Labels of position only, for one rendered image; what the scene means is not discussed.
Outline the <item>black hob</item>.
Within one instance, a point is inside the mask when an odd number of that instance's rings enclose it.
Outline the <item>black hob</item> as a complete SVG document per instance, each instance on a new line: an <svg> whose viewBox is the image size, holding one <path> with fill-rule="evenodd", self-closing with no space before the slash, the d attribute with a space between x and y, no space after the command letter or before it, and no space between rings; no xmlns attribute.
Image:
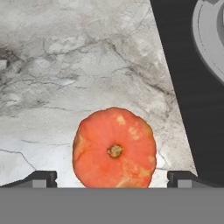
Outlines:
<svg viewBox="0 0 224 224"><path fill-rule="evenodd" d="M224 85L193 43L197 0L150 0L196 171L224 186Z"/></svg>

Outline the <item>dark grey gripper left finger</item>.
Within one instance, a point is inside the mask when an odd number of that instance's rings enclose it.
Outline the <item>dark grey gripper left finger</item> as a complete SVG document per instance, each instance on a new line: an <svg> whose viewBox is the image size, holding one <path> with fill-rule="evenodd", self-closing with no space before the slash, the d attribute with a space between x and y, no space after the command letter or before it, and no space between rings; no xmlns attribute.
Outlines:
<svg viewBox="0 0 224 224"><path fill-rule="evenodd" d="M58 175L56 171L34 171L24 179L20 179L5 187L23 187L23 188L56 188L58 186L56 179Z"/></svg>

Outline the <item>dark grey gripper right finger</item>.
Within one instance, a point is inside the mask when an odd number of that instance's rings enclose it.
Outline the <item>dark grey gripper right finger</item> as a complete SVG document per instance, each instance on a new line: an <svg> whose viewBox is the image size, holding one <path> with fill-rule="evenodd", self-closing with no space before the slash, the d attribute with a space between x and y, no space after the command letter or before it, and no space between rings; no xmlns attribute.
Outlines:
<svg viewBox="0 0 224 224"><path fill-rule="evenodd" d="M168 171L167 172L168 188L201 188L201 187L218 187L221 185L208 182L190 171Z"/></svg>

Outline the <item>orange squash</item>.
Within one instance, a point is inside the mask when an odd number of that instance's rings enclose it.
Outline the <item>orange squash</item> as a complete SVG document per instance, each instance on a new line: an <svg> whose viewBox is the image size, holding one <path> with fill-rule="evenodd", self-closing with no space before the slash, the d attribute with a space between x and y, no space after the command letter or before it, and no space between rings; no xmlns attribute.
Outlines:
<svg viewBox="0 0 224 224"><path fill-rule="evenodd" d="M73 171L85 187L150 185L157 146L151 126L124 108L107 108L80 122Z"/></svg>

